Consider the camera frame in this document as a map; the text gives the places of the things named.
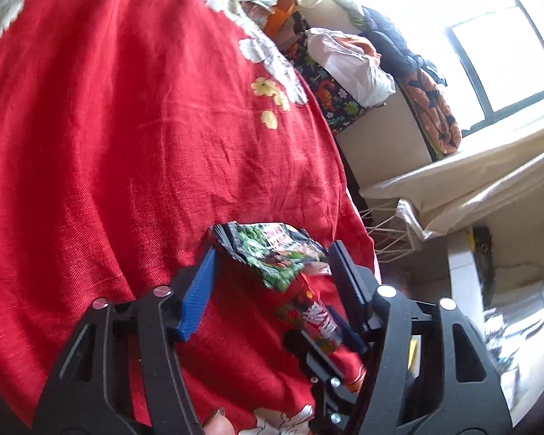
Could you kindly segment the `left hand painted nails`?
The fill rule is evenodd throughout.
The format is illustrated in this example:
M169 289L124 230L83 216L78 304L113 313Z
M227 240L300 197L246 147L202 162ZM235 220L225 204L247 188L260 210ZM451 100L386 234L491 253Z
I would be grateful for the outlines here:
M205 435L234 435L236 430L226 416L225 409L219 407L203 424Z

